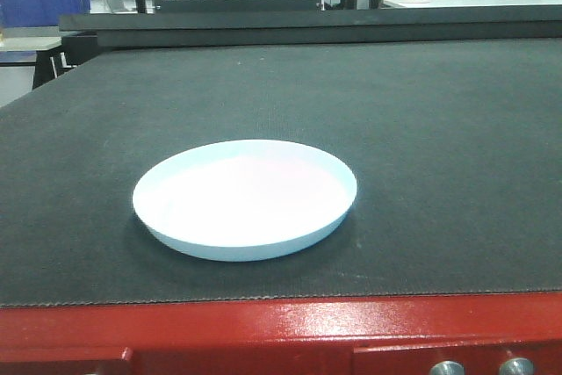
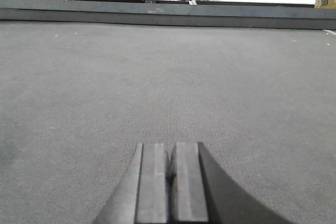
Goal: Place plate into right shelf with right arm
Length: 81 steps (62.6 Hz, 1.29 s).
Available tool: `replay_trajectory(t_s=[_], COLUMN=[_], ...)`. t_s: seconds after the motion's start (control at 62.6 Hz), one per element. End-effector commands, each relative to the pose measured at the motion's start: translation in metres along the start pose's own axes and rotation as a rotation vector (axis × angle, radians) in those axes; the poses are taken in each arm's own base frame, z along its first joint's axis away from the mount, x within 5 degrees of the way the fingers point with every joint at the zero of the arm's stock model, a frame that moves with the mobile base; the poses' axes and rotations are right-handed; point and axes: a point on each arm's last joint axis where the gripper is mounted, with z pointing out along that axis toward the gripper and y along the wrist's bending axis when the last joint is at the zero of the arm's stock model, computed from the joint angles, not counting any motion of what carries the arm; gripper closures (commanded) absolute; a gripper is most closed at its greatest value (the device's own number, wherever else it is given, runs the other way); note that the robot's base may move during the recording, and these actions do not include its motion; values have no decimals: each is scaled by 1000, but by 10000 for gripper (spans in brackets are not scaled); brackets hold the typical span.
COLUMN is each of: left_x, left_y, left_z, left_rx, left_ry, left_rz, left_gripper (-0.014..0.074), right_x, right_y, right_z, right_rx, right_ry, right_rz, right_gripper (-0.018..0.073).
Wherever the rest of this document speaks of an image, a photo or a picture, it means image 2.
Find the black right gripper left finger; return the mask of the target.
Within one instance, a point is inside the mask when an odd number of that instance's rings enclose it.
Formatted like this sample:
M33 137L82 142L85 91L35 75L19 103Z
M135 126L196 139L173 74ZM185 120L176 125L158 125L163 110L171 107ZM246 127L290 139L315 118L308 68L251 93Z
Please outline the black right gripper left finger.
M168 223L166 165L162 143L138 144L125 175L93 223Z

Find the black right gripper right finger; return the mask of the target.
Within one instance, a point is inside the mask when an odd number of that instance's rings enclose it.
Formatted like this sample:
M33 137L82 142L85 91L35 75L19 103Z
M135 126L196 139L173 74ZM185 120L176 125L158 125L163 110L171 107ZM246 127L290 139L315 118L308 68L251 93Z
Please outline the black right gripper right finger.
M257 201L202 142L178 142L171 159L173 223L289 223Z

